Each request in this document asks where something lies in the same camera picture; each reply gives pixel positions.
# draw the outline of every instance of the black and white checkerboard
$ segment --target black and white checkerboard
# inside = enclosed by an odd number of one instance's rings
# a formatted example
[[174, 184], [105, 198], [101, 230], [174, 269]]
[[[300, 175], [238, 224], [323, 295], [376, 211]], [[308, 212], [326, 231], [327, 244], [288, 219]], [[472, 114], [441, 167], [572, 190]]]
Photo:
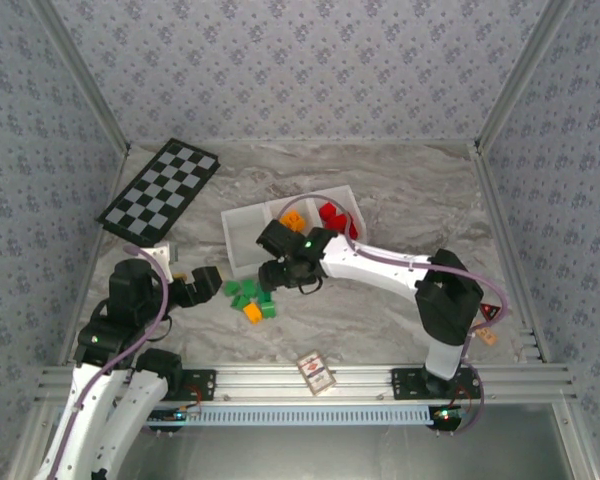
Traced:
[[98, 217], [105, 230], [152, 247], [218, 169], [218, 157], [171, 139]]

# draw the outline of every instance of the small orange object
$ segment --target small orange object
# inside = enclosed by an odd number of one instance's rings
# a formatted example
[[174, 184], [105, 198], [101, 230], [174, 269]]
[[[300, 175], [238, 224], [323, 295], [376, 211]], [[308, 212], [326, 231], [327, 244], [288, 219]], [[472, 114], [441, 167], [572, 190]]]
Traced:
[[254, 325], [260, 322], [260, 320], [262, 320], [262, 312], [260, 311], [258, 306], [253, 302], [244, 307], [242, 311], [249, 318], [249, 321]]
[[479, 328], [476, 330], [476, 335], [478, 335], [484, 343], [492, 347], [498, 341], [498, 336], [493, 333], [489, 327]]
[[280, 223], [285, 227], [290, 228], [294, 232], [301, 232], [302, 229], [307, 225], [307, 222], [302, 216], [295, 210], [291, 210], [284, 217], [280, 219]]

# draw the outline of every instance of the small card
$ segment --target small card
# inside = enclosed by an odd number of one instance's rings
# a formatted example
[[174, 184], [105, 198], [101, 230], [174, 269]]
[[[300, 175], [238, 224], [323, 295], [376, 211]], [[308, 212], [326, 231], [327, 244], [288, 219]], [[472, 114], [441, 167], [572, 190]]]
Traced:
[[296, 362], [300, 373], [307, 382], [311, 393], [319, 395], [329, 387], [336, 383], [336, 379], [329, 371], [326, 363], [317, 351], [313, 351], [303, 357], [300, 357]]

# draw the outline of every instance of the wall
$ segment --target wall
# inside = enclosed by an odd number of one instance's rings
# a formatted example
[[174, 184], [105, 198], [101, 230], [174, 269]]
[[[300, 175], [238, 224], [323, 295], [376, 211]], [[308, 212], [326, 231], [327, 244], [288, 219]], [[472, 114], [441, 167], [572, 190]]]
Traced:
[[0, 478], [57, 362], [119, 158], [25, 0], [0, 0]]
[[600, 447], [600, 0], [569, 13], [489, 157], [553, 360], [574, 366]]
[[55, 0], [130, 141], [475, 137], [545, 0]]

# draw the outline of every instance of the white tray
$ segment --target white tray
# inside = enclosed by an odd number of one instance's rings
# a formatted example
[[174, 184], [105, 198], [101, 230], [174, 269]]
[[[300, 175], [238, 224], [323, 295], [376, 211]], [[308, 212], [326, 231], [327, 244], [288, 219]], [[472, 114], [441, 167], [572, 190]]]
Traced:
[[[329, 197], [346, 208], [358, 230], [358, 241], [361, 243], [367, 242], [367, 226], [349, 185], [311, 193]], [[260, 236], [264, 227], [278, 216], [282, 207], [298, 196], [300, 195], [222, 212], [222, 228], [224, 229], [224, 239], [227, 244], [229, 263], [234, 278], [239, 279], [257, 275], [260, 265], [273, 258], [262, 247], [256, 245], [256, 239]], [[308, 234], [313, 227], [323, 226], [318, 210], [325, 203], [326, 200], [308, 198], [300, 200], [290, 208], [290, 210], [296, 210], [307, 222], [302, 234]]]

